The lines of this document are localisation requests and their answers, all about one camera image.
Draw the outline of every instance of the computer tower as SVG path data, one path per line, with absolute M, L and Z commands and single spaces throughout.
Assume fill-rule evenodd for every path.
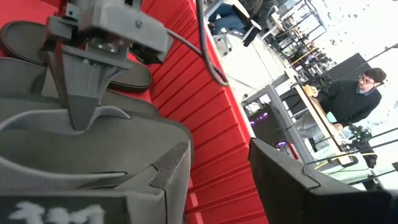
M 265 105 L 250 115 L 249 121 L 258 139 L 274 147 L 285 141 L 284 132 L 270 105 Z

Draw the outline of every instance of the purple light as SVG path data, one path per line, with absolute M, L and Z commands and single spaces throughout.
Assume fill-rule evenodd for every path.
M 260 120 L 263 120 L 264 118 L 268 117 L 268 113 L 264 113 L 263 115 L 261 115 L 260 117 L 256 118 L 254 121 L 250 121 L 250 125 L 254 126 L 256 125 L 256 123 Z
M 286 146 L 286 145 L 287 145 L 287 143 L 282 141 L 282 142 L 276 144 L 276 147 L 282 147 L 282 146 Z

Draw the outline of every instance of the metal frame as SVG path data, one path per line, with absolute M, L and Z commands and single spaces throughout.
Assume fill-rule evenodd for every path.
M 300 137 L 299 132 L 294 127 L 294 123 L 292 118 L 288 114 L 285 106 L 276 92 L 276 89 L 270 84 L 265 87 L 267 91 L 268 97 L 270 98 L 272 105 L 274 106 L 272 109 L 275 110 L 275 115 L 278 117 L 278 121 L 280 127 L 285 131 L 285 135 L 288 141 L 294 143 L 295 148 L 297 149 L 298 156 L 300 156 L 302 162 L 304 164 L 312 162 L 313 157 L 311 156 L 307 146 L 305 145 L 303 139 Z M 311 168 L 315 168 L 315 164 L 309 164 Z
M 286 73 L 284 73 L 283 75 L 281 75 L 280 77 L 278 77 L 277 79 L 275 79 L 272 82 L 272 86 L 279 86 L 282 83 L 286 82 L 287 80 L 289 80 L 289 77 L 287 76 Z M 246 98 L 244 101 L 242 101 L 242 106 L 247 106 L 250 105 L 253 102 L 258 102 L 258 100 L 260 99 L 260 97 L 264 96 L 267 94 L 267 90 L 265 88 L 262 88 L 261 90 L 259 90 L 257 93 L 251 95 L 250 97 Z

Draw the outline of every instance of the cable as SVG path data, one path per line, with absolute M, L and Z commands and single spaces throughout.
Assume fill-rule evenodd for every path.
M 362 154 L 362 156 L 370 156 L 370 155 L 376 155 L 376 153 L 370 152 L 370 153 L 364 153 L 364 154 Z M 325 162 L 321 163 L 320 165 L 316 166 L 315 169 L 319 169 L 319 168 L 323 167 L 324 165 L 326 165 L 326 164 L 328 164 L 328 163 L 329 163 L 329 161 L 325 161 Z
M 213 78 L 213 80 L 221 86 L 228 86 L 227 77 L 220 70 L 214 69 L 214 65 L 210 62 L 209 55 L 207 54 L 205 21 L 203 18 L 202 0 L 196 0 L 196 5 L 197 5 L 197 20 L 198 20 L 198 28 L 199 28 L 199 43 L 200 43 L 201 53 L 199 51 L 197 51 L 197 52 L 195 51 L 195 52 L 198 55 L 201 55 L 201 57 L 205 61 L 207 70 L 209 71 L 209 74 Z
M 338 159 L 338 158 L 340 158 L 340 157 L 345 157 L 345 156 L 346 156 L 346 155 L 344 155 L 344 156 L 339 156 L 339 157 L 336 157 L 336 158 L 332 158 L 331 160 L 332 160 L 332 161 L 335 161 L 336 159 Z M 328 163 L 329 163 L 329 161 L 322 162 L 321 164 L 317 165 L 314 169 L 317 170 L 317 169 L 323 167 L 324 165 L 326 165 L 326 164 L 328 164 Z
M 207 68 L 208 68 L 208 71 L 209 71 L 209 73 L 210 73 L 210 76 L 214 79 L 214 81 L 215 81 L 217 84 L 219 84 L 219 85 L 221 85 L 221 86 L 228 86 L 228 80 L 227 80 L 226 76 L 223 74 L 223 72 L 221 72 L 217 67 L 215 67 L 215 65 L 213 65 L 213 64 L 210 62 L 210 60 L 209 60 L 209 58 L 208 58 L 208 55 L 207 55 L 207 51 L 205 51 L 205 53 L 202 54 L 202 53 L 200 52 L 199 49 L 197 49 L 193 44 L 191 44 L 189 41 L 187 41 L 186 39 L 184 39 L 182 36 L 178 35 L 177 33 L 175 33 L 174 31 L 172 31 L 172 30 L 170 30 L 170 29 L 167 29 L 167 28 L 165 28 L 165 29 L 166 29 L 166 32 L 167 32 L 170 36 L 172 36 L 172 37 L 174 37 L 175 39 L 181 41 L 183 44 L 185 44 L 188 48 L 190 48 L 191 50 L 193 50 L 197 55 L 199 55 L 199 56 L 205 61 L 205 65 L 206 65 Z M 212 73 L 211 71 L 215 71 L 215 72 L 221 77 L 221 79 L 218 77 L 218 75 L 215 75 L 215 74 Z
M 377 135 L 373 136 L 372 138 L 376 138 L 376 137 L 382 136 L 383 134 L 388 134 L 388 133 L 396 131 L 396 130 L 398 130 L 398 128 L 394 128 L 394 129 L 391 129 L 391 130 L 388 130 L 388 131 L 384 131 L 383 133 L 377 134 Z
M 388 145 L 388 144 L 391 144 L 391 143 L 394 143 L 394 142 L 397 142 L 397 141 L 398 141 L 398 139 L 395 139 L 395 140 L 388 141 L 388 142 L 385 142 L 385 143 L 382 143 L 382 144 L 378 144 L 377 146 L 373 146 L 372 149 L 375 149 L 375 148 L 381 147 L 381 146 L 385 146 L 385 145 Z
M 366 171 L 366 170 L 370 169 L 370 168 L 366 168 L 366 169 L 358 169 L 358 170 L 344 170 L 345 168 L 347 168 L 347 167 L 344 167 L 338 171 L 334 171 L 334 172 L 330 172 L 330 173 L 323 173 L 323 174 L 332 175 L 332 174 L 335 174 L 338 172 L 357 172 L 357 171 Z
M 362 183 L 365 182 L 365 181 L 373 180 L 373 179 L 375 179 L 375 178 L 378 178 L 378 177 L 381 177 L 381 176 L 390 174 L 390 173 L 392 173 L 392 172 L 397 172 L 397 171 L 396 171 L 395 169 L 393 169 L 393 170 L 384 172 L 384 173 L 382 173 L 382 174 L 375 175 L 375 176 L 370 176 L 370 177 L 368 177 L 368 178 L 366 178 L 366 179 L 357 180 L 357 181 L 354 181 L 354 182 L 351 182 L 351 183 L 348 183 L 348 184 L 349 184 L 349 185 L 362 184 Z M 351 178 L 351 179 L 348 179 L 348 180 L 357 179 L 357 178 L 364 178 L 364 177 L 356 177 L 356 178 Z
M 290 95 L 290 96 L 286 96 L 284 99 L 282 99 L 282 102 L 285 101 L 285 100 L 287 100 L 287 99 L 289 99 L 290 97 L 298 96 L 298 95 L 299 95 L 298 93 L 295 93 L 295 94 L 292 94 L 292 95 Z
M 319 144 L 319 143 L 321 143 L 321 142 L 323 142 L 323 141 L 326 141 L 327 140 L 327 138 L 325 138 L 324 136 L 321 138 L 321 140 L 319 140 L 319 141 L 317 141 L 316 143 L 315 143 L 315 145 L 317 145 L 317 144 Z
M 313 178 L 312 176 L 308 175 L 305 171 L 305 164 L 303 164 L 302 168 L 301 168 L 301 173 L 304 174 L 306 177 L 308 177 L 309 179 L 311 179 L 312 181 L 314 181 L 315 183 L 317 183 L 317 186 L 314 187 L 309 187 L 308 190 L 313 190 L 313 189 L 317 189 L 319 188 L 321 185 L 321 183 L 319 183 L 319 181 L 317 181 L 315 178 Z
M 294 127 L 294 124 L 291 125 L 291 126 L 289 126 L 289 127 L 287 127 L 287 128 L 285 129 L 285 132 L 286 132 L 287 130 L 289 130 L 290 128 L 293 128 L 293 127 Z
M 295 106 L 299 105 L 301 101 L 298 100 L 293 106 L 291 106 L 289 109 L 287 109 L 287 111 L 290 111 L 291 109 L 293 109 Z

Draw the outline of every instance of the man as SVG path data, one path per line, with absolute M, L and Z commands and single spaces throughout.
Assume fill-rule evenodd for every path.
M 257 14 L 260 10 L 262 0 L 239 0 L 250 17 Z M 244 21 L 247 17 L 239 12 L 236 6 L 221 4 L 216 11 L 209 17 L 209 29 L 212 35 L 219 34 L 222 28 L 231 30 L 243 30 L 246 27 Z
M 367 118 L 378 106 L 381 94 L 376 89 L 384 83 L 386 73 L 381 68 L 371 68 L 359 77 L 359 81 L 340 81 L 331 85 L 328 93 L 318 92 L 312 87 L 326 113 L 331 112 L 337 122 L 333 125 L 341 131 L 343 127 Z M 302 138 L 313 138 L 321 130 L 309 112 L 294 124 Z

